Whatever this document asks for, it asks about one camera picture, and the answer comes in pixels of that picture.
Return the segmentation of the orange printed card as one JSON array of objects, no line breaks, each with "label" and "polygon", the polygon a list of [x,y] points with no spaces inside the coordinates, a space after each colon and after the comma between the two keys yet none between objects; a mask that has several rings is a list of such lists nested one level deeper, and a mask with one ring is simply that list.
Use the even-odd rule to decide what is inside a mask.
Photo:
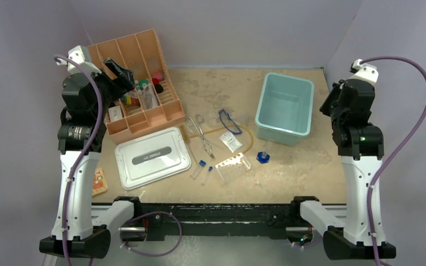
[{"label": "orange printed card", "polygon": [[96,196],[101,193],[104,193],[107,191],[107,189],[108,189],[108,186],[105,180],[104,171],[102,168],[98,168],[95,170],[95,174],[93,178],[92,196]]}]

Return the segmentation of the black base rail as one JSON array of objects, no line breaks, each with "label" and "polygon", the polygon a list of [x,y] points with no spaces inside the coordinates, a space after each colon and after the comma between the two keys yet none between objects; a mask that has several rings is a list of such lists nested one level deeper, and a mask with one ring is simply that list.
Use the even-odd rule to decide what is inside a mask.
[{"label": "black base rail", "polygon": [[267,237],[299,240],[310,224],[298,216],[297,202],[267,204],[136,203],[134,216],[115,225],[124,241],[163,241],[166,236]]}]

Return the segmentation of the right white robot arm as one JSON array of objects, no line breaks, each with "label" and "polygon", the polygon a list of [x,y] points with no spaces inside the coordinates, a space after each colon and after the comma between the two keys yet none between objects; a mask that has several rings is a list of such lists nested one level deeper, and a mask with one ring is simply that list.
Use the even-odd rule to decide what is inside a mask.
[{"label": "right white robot arm", "polygon": [[384,138],[371,124],[371,106],[378,79],[376,67],[358,59],[351,77],[332,85],[320,107],[331,119],[332,138],[338,149],[346,182],[346,217],[339,219],[314,196],[296,196],[289,211],[295,225],[306,222],[322,236],[331,260],[393,259],[396,247],[382,226],[377,172],[382,167]]}]

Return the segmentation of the pink plastic organizer rack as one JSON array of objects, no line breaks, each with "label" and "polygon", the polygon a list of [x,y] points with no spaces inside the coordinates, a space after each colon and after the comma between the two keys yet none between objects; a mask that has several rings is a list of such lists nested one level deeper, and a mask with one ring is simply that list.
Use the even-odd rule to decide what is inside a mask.
[{"label": "pink plastic organizer rack", "polygon": [[114,79],[104,64],[112,59],[120,67],[133,71],[132,91],[114,104],[120,118],[107,115],[108,136],[120,144],[184,121],[185,113],[174,90],[158,36],[153,29],[127,35],[88,47],[92,62]]}]

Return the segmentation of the small blue-capped test tube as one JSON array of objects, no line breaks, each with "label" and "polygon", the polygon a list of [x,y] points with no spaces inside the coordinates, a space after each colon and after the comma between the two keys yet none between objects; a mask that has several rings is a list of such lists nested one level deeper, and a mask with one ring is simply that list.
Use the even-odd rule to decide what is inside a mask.
[{"label": "small blue-capped test tube", "polygon": [[206,174],[206,176],[205,176],[204,180],[203,180],[203,181],[202,181],[202,183],[201,183],[203,186],[205,186],[205,185],[207,184],[207,181],[208,181],[208,179],[209,179],[209,177],[210,177],[210,175],[211,175],[212,170],[213,170],[213,167],[212,167],[212,166],[209,166],[209,168],[208,168],[208,170],[207,170],[207,174]]}]

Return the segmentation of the clear test tube rack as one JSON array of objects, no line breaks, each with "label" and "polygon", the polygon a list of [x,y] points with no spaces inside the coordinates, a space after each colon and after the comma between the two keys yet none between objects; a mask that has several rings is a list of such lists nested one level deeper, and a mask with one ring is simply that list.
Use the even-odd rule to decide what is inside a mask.
[{"label": "clear test tube rack", "polygon": [[215,169],[221,179],[226,182],[231,182],[237,179],[251,169],[251,164],[247,157],[239,152],[232,157],[223,160],[215,165]]}]

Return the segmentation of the white storage box lid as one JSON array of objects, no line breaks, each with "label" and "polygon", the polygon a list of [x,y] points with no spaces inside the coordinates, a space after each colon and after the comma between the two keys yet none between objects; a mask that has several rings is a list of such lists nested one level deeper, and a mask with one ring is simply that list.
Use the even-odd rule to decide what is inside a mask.
[{"label": "white storage box lid", "polygon": [[192,164],[177,127],[133,139],[115,148],[121,186],[126,190],[188,170]]}]

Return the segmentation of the tan rubber tubing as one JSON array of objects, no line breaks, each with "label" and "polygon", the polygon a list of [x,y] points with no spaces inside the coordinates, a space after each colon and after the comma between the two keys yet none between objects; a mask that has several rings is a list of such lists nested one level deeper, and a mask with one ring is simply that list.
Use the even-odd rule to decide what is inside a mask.
[{"label": "tan rubber tubing", "polygon": [[[246,133],[249,135],[249,139],[250,139],[249,145],[242,151],[242,153],[245,154],[253,147],[254,136],[253,136],[252,132],[249,130],[248,127],[246,127],[242,124],[239,124],[239,128],[243,129],[243,131],[246,131]],[[179,127],[179,129],[181,131],[181,134],[182,134],[182,137],[184,138],[184,140],[189,140],[189,139],[200,136],[199,134],[190,134],[189,135],[188,131],[187,131],[187,129],[184,125],[181,125]],[[207,134],[210,134],[210,133],[213,133],[213,132],[217,132],[217,131],[220,131],[220,130],[223,130],[223,129],[224,129],[224,127],[217,127],[215,129],[212,129],[212,130],[207,130],[207,131],[204,131],[204,135],[207,135]]]}]

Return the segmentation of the large blue-capped test tube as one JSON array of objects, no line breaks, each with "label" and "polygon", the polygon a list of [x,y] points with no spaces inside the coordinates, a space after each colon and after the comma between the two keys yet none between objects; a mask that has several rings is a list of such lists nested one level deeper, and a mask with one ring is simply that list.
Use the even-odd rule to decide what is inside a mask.
[{"label": "large blue-capped test tube", "polygon": [[204,160],[200,160],[196,165],[194,171],[191,173],[190,178],[193,180],[197,179],[198,175],[202,171],[202,169],[206,166],[206,162]]}]

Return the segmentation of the teal plastic bin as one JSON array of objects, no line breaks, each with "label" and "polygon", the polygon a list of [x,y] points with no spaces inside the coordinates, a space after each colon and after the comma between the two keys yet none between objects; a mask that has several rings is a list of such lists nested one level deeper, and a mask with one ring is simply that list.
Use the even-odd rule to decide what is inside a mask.
[{"label": "teal plastic bin", "polygon": [[311,131],[315,85],[294,76],[266,74],[255,124],[259,139],[293,146]]}]

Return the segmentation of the blue safety glasses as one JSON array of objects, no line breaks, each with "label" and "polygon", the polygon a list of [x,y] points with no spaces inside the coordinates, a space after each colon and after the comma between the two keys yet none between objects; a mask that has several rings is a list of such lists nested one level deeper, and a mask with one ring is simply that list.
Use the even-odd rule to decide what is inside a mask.
[{"label": "blue safety glasses", "polygon": [[218,115],[219,115],[220,122],[222,123],[222,125],[227,131],[229,131],[233,135],[242,134],[241,128],[238,126],[237,123],[234,122],[230,114],[225,109],[221,109],[218,112]]}]

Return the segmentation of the small white plastic packet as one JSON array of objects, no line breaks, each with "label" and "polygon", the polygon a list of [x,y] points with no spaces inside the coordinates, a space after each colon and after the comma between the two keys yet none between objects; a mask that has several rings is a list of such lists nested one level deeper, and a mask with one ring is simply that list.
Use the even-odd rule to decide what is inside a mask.
[{"label": "small white plastic packet", "polygon": [[236,152],[243,146],[243,144],[236,138],[236,136],[229,131],[222,134],[219,139],[232,153]]}]

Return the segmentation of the metal crucible tongs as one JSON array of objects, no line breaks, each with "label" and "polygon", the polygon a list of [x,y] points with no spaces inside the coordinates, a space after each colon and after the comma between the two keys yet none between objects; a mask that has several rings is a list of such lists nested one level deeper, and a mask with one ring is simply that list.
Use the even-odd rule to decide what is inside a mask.
[{"label": "metal crucible tongs", "polygon": [[187,117],[186,118],[186,124],[189,127],[194,127],[195,130],[197,131],[197,135],[198,137],[200,137],[201,141],[202,141],[202,146],[204,151],[207,152],[207,154],[211,157],[211,158],[215,158],[213,152],[212,152],[212,145],[210,144],[210,142],[206,139],[204,132],[202,130],[202,123],[204,123],[204,118],[201,114],[196,114],[195,118],[193,119],[192,117]]}]

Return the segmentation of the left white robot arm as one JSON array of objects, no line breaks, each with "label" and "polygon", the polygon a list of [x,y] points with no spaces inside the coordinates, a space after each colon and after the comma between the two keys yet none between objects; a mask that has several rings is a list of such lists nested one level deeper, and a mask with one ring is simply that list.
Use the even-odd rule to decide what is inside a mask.
[{"label": "left white robot arm", "polygon": [[110,207],[98,220],[91,215],[93,178],[107,130],[103,120],[115,100],[134,89],[134,76],[131,70],[106,59],[104,64],[115,75],[110,78],[81,45],[54,59],[69,73],[62,83],[65,107],[57,135],[61,189],[55,224],[50,236],[40,240],[39,250],[66,260],[102,259],[109,251],[109,226],[114,219],[122,218],[131,227],[143,221],[143,211],[133,202]]}]

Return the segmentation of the graduated cylinder blue base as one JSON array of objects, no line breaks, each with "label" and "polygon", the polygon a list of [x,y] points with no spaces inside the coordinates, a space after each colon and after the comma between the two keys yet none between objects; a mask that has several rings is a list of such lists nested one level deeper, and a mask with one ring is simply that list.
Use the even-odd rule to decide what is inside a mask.
[{"label": "graduated cylinder blue base", "polygon": [[272,146],[272,141],[267,141],[262,150],[257,154],[256,160],[263,164],[263,163],[268,163],[270,160],[270,150],[271,150],[271,146]]}]

